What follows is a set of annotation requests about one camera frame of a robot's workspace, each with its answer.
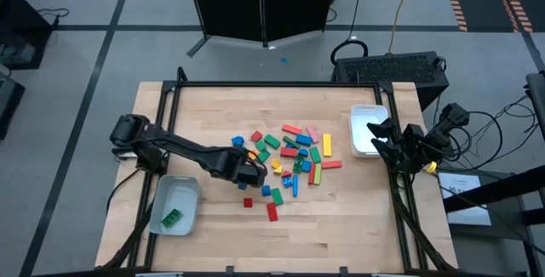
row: wooden table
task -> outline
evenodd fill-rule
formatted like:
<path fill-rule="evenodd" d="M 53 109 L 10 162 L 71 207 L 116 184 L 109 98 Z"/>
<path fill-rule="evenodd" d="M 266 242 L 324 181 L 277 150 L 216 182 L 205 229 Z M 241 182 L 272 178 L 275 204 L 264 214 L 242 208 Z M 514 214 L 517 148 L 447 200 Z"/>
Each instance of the wooden table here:
<path fill-rule="evenodd" d="M 160 89 L 161 83 L 142 83 L 133 113 L 153 120 Z M 414 84 L 394 84 L 394 96 L 402 126 L 423 127 Z M 239 190 L 211 178 L 198 164 L 172 156 L 168 174 L 196 177 L 202 199 L 193 234 L 158 236 L 152 270 L 221 272 L 232 265 L 237 272 L 338 273 L 340 266 L 348 266 L 351 273 L 402 273 L 386 167 L 381 159 L 356 159 L 350 149 L 351 107 L 374 103 L 373 90 L 361 88 L 183 88 L 175 126 L 180 136 L 208 146 L 230 146 L 233 136 L 243 136 L 245 145 L 253 148 L 250 135 L 255 130 L 281 139 L 282 124 L 312 124 L 332 135 L 331 159 L 341 160 L 343 166 L 324 170 L 319 186 L 308 186 L 308 174 L 301 173 L 299 195 L 293 198 L 270 169 L 271 158 L 279 158 L 279 150 L 272 150 L 266 184 L 280 188 L 284 204 L 277 207 L 278 222 L 269 222 L 265 204 L 272 200 L 262 197 L 260 189 Z M 286 168 L 293 165 L 293 159 L 280 160 Z M 134 167 L 134 162 L 122 163 L 117 182 Z M 127 182 L 113 198 L 97 265 L 107 262 L 133 229 L 143 177 Z M 437 180 L 418 174 L 413 187 L 422 230 L 457 266 Z M 243 197 L 252 197 L 254 207 L 245 209 Z M 147 235 L 146 230 L 139 264 Z M 414 248 L 410 231 L 407 240 Z M 416 266 L 414 250 L 411 260 Z"/>

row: blue block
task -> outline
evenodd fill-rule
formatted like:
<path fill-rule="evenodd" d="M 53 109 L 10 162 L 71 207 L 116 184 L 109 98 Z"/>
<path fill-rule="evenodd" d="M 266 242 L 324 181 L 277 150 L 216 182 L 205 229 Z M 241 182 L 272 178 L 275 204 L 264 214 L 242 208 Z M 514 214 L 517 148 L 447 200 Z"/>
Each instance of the blue block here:
<path fill-rule="evenodd" d="M 299 149 L 299 153 L 298 153 L 300 156 L 302 157 L 308 157 L 308 150 L 306 149 Z"/>
<path fill-rule="evenodd" d="M 244 138 L 242 136 L 235 136 L 231 139 L 231 142 L 235 147 L 242 147 L 244 145 Z"/>
<path fill-rule="evenodd" d="M 293 181 L 291 181 L 291 177 L 284 177 L 282 178 L 282 184 L 284 184 L 284 188 L 289 188 L 293 185 Z"/>
<path fill-rule="evenodd" d="M 262 186 L 261 187 L 261 194 L 263 196 L 271 196 L 271 187 L 269 186 Z"/>
<path fill-rule="evenodd" d="M 293 197 L 297 197 L 298 185 L 299 185 L 299 175 L 293 175 L 293 188 L 291 191 L 293 193 Z"/>
<path fill-rule="evenodd" d="M 297 144 L 310 146 L 310 144 L 313 143 L 313 139 L 310 136 L 297 135 L 297 137 L 295 138 L 295 142 Z"/>
<path fill-rule="evenodd" d="M 301 169 L 303 171 L 306 171 L 306 172 L 309 172 L 310 171 L 310 168 L 313 166 L 313 163 L 311 161 L 303 161 L 303 166 L 301 167 Z"/>

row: green block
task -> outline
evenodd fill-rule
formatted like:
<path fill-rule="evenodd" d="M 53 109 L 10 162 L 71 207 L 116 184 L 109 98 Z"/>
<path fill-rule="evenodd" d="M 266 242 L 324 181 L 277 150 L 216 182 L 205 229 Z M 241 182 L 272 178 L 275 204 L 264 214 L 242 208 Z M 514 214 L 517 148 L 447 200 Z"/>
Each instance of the green block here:
<path fill-rule="evenodd" d="M 271 156 L 271 154 L 270 154 L 267 150 L 263 150 L 263 151 L 257 156 L 257 158 L 258 158 L 262 163 L 264 163 L 265 160 L 269 159 L 270 156 Z"/>
<path fill-rule="evenodd" d="M 322 159 L 320 158 L 320 152 L 318 151 L 317 147 L 310 148 L 310 156 L 313 158 L 314 163 L 322 162 Z"/>
<path fill-rule="evenodd" d="M 161 221 L 161 223 L 166 227 L 170 228 L 172 225 L 176 224 L 180 217 L 182 216 L 181 212 L 177 209 L 172 209 L 172 211 Z"/>
<path fill-rule="evenodd" d="M 302 156 L 296 156 L 295 157 L 295 163 L 293 164 L 293 172 L 298 174 L 301 172 L 303 168 L 303 161 L 305 160 L 305 157 Z"/>
<path fill-rule="evenodd" d="M 316 164 L 314 166 L 314 184 L 319 185 L 322 182 L 322 165 Z"/>
<path fill-rule="evenodd" d="M 271 191 L 271 195 L 275 205 L 281 205 L 284 203 L 284 200 L 282 199 L 282 194 L 280 193 L 279 188 L 273 188 Z"/>
<path fill-rule="evenodd" d="M 265 136 L 265 143 L 271 145 L 274 149 L 278 149 L 280 146 L 280 141 L 276 139 L 276 137 L 267 135 Z"/>
<path fill-rule="evenodd" d="M 263 151 L 263 150 L 267 149 L 267 145 L 265 145 L 265 143 L 263 141 L 256 141 L 255 142 L 255 148 L 257 148 L 257 150 L 259 150 L 259 151 Z"/>
<path fill-rule="evenodd" d="M 284 136 L 282 140 L 287 142 L 288 144 L 291 144 L 293 147 L 297 149 L 301 148 L 301 145 L 297 144 L 294 140 L 290 139 L 288 136 Z"/>

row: toy block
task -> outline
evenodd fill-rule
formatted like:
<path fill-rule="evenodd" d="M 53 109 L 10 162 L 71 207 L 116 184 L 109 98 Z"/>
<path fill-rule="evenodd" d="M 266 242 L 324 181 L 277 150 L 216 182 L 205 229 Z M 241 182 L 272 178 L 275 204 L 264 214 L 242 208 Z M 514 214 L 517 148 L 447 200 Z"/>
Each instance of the toy block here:
<path fill-rule="evenodd" d="M 276 137 L 271 136 L 271 135 L 265 136 L 265 139 L 263 141 L 265 141 L 265 143 L 271 145 L 271 147 L 273 147 L 274 149 L 278 149 L 278 147 L 280 146 L 280 141 L 277 140 Z"/>
<path fill-rule="evenodd" d="M 330 168 L 341 168 L 342 162 L 341 161 L 327 161 L 322 163 L 322 170 L 327 170 Z"/>
<path fill-rule="evenodd" d="M 272 159 L 271 166 L 273 170 L 276 170 L 278 167 L 280 167 L 280 160 L 279 159 Z"/>
<path fill-rule="evenodd" d="M 302 157 L 308 157 L 308 150 L 306 149 L 299 149 L 299 153 L 298 155 L 302 156 Z"/>
<path fill-rule="evenodd" d="M 309 172 L 311 167 L 312 167 L 312 163 L 310 161 L 303 161 L 303 166 L 301 167 L 301 170 L 305 172 Z"/>
<path fill-rule="evenodd" d="M 289 188 L 293 185 L 293 181 L 291 177 L 284 177 L 282 178 L 282 184 L 284 184 L 284 188 Z"/>
<path fill-rule="evenodd" d="M 284 136 L 284 137 L 282 138 L 282 141 L 287 142 L 288 145 L 293 146 L 293 148 L 297 148 L 297 149 L 301 148 L 301 145 L 297 144 L 294 140 L 290 139 L 288 136 Z"/>
<path fill-rule="evenodd" d="M 293 197 L 297 197 L 297 188 L 299 187 L 299 175 L 293 176 L 293 187 L 291 188 L 291 192 L 293 193 Z"/>
<path fill-rule="evenodd" d="M 320 158 L 320 152 L 318 151 L 317 147 L 310 148 L 310 156 L 311 158 L 313 158 L 314 163 L 322 162 L 322 159 Z"/>
<path fill-rule="evenodd" d="M 282 174 L 282 165 L 274 169 L 274 175 L 280 175 L 280 174 Z"/>
<path fill-rule="evenodd" d="M 288 133 L 291 133 L 291 134 L 295 134 L 295 135 L 298 135 L 302 132 L 301 129 L 299 128 L 296 128 L 294 126 L 290 126 L 289 124 L 285 124 L 282 126 L 282 131 L 284 132 L 288 132 Z"/>
<path fill-rule="evenodd" d="M 318 135 L 318 132 L 316 132 L 316 129 L 312 126 L 307 126 L 307 132 L 310 135 L 310 138 L 313 139 L 313 143 L 316 144 L 320 141 L 320 137 Z"/>
<path fill-rule="evenodd" d="M 264 150 L 262 151 L 258 156 L 257 158 L 262 162 L 262 163 L 265 163 L 265 161 L 271 156 L 271 154 L 267 151 L 267 150 Z"/>
<path fill-rule="evenodd" d="M 244 145 L 244 138 L 242 136 L 235 136 L 231 139 L 231 142 L 235 147 L 242 147 Z"/>
<path fill-rule="evenodd" d="M 313 163 L 310 166 L 310 172 L 308 173 L 308 184 L 314 184 L 314 173 L 316 172 L 316 164 Z"/>
<path fill-rule="evenodd" d="M 300 173 L 303 167 L 303 161 L 305 160 L 302 156 L 295 157 L 295 163 L 293 164 L 293 172 Z"/>
<path fill-rule="evenodd" d="M 297 156 L 297 148 L 280 148 L 280 157 L 295 158 Z"/>
<path fill-rule="evenodd" d="M 269 215 L 269 222 L 276 222 L 278 220 L 278 213 L 276 212 L 276 205 L 274 203 L 267 204 L 267 214 Z"/>
<path fill-rule="evenodd" d="M 324 138 L 324 151 L 322 152 L 324 154 L 324 157 L 330 157 L 331 156 L 331 135 L 324 134 L 322 135 Z"/>
<path fill-rule="evenodd" d="M 263 141 L 256 141 L 255 142 L 255 148 L 259 151 L 263 151 L 267 149 L 267 145 Z"/>
<path fill-rule="evenodd" d="M 310 146 L 310 144 L 313 143 L 313 139 L 310 138 L 310 136 L 297 135 L 297 137 L 295 138 L 295 142 L 296 142 L 297 144 L 301 144 L 301 145 L 305 145 L 305 146 Z"/>
<path fill-rule="evenodd" d="M 279 188 L 273 188 L 271 191 L 272 194 L 272 200 L 274 200 L 274 203 L 276 205 L 281 205 L 284 203 L 284 200 L 282 199 L 282 194 L 280 193 Z"/>
<path fill-rule="evenodd" d="M 172 209 L 172 211 L 161 221 L 161 223 L 166 228 L 170 228 L 170 227 L 172 227 L 172 225 L 174 225 L 174 224 L 176 224 L 176 222 L 178 222 L 178 220 L 180 219 L 180 217 L 182 215 L 183 214 L 181 214 L 181 212 L 178 211 L 177 209 Z"/>
<path fill-rule="evenodd" d="M 250 150 L 250 152 L 248 153 L 248 156 L 252 160 L 255 160 L 255 158 L 257 158 L 258 155 L 259 155 L 259 152 L 255 149 Z"/>
<path fill-rule="evenodd" d="M 254 201 L 251 198 L 244 199 L 244 208 L 251 208 L 254 206 Z"/>
<path fill-rule="evenodd" d="M 259 141 L 262 136 L 263 136 L 263 134 L 261 134 L 259 131 L 256 131 L 252 135 L 251 139 L 252 139 L 252 141 L 256 142 L 256 141 Z"/>
<path fill-rule="evenodd" d="M 319 185 L 322 182 L 322 165 L 316 164 L 316 170 L 314 171 L 314 184 Z"/>
<path fill-rule="evenodd" d="M 261 195 L 263 195 L 263 196 L 271 196 L 271 187 L 269 187 L 269 186 L 262 186 L 262 187 L 261 187 Z"/>

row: pink block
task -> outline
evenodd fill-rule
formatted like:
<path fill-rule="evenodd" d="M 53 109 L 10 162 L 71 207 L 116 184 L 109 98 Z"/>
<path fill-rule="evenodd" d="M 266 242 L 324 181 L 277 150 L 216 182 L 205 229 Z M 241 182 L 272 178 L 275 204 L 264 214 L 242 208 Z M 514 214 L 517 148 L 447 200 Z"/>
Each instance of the pink block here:
<path fill-rule="evenodd" d="M 317 143 L 320 141 L 320 137 L 318 135 L 318 132 L 316 132 L 316 129 L 312 126 L 307 126 L 307 131 L 310 137 L 313 139 L 313 143 Z"/>

